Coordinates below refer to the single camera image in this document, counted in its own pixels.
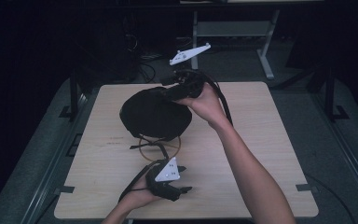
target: white plastic triangle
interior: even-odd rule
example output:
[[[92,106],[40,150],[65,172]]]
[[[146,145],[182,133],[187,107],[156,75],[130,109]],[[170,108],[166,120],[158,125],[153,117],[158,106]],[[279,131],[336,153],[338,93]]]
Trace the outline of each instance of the white plastic triangle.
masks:
[[[162,182],[162,181],[173,181],[178,180],[180,178],[178,166],[176,163],[176,157],[173,157],[167,165],[159,172],[159,174],[156,176],[155,180],[156,182]]]

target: hand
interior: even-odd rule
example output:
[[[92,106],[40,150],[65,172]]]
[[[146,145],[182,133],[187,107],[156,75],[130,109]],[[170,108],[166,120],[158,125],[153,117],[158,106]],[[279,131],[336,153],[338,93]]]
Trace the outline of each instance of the hand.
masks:
[[[198,98],[184,98],[175,102],[190,107],[202,119],[208,121],[212,127],[221,120],[227,120],[216,92],[208,83],[204,84]]]
[[[132,189],[124,198],[116,205],[116,207],[109,213],[103,224],[119,224],[124,221],[130,211],[136,208],[146,206],[149,203],[161,199],[153,195],[146,189],[146,178],[143,175],[133,186]]]
[[[136,209],[148,205],[154,201],[160,200],[161,198],[152,194],[147,188],[146,178],[143,175],[132,187],[130,191],[122,201],[130,209]]]

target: wrist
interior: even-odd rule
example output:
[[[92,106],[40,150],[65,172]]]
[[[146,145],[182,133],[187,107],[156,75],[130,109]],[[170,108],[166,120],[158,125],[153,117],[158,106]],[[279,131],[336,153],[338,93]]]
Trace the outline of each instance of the wrist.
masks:
[[[208,122],[209,125],[218,133],[224,131],[226,128],[232,127],[232,124],[228,121],[226,117],[221,119],[215,119]]]

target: floor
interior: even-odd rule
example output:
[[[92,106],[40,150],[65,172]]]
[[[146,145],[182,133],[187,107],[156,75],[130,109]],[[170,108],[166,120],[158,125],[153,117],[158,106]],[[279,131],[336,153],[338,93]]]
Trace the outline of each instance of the floor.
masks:
[[[275,40],[268,51],[275,79],[264,76],[255,50],[263,39],[203,40],[212,49],[199,56],[200,70],[224,81],[263,81],[270,87],[301,70],[285,67],[293,42]],[[228,41],[238,43],[236,48]],[[144,71],[158,82],[172,72],[168,59],[147,60]],[[323,111],[324,88],[309,93],[305,77],[284,90],[271,90],[303,172],[312,186],[320,209],[317,217],[298,217],[298,223],[358,223],[358,106],[351,92],[336,80],[335,105],[341,105],[349,119],[331,122]],[[139,75],[132,83],[144,83]],[[76,147],[98,94],[98,86],[79,100],[79,114],[72,122],[60,118],[70,104],[69,80],[56,92],[46,115],[25,149],[16,169],[0,195],[0,223],[100,223],[101,220],[58,220],[53,211],[59,189],[70,169]],[[189,223],[171,221],[164,223]],[[245,223],[245,220],[204,220],[205,223]],[[134,223],[146,223],[135,220]]]

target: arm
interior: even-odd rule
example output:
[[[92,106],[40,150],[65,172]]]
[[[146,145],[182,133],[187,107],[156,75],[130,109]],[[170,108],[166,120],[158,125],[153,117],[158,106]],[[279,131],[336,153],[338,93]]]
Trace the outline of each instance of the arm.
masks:
[[[256,223],[296,223],[280,187],[229,123],[213,88],[205,84],[197,99],[177,102],[207,120],[222,141],[241,196]]]

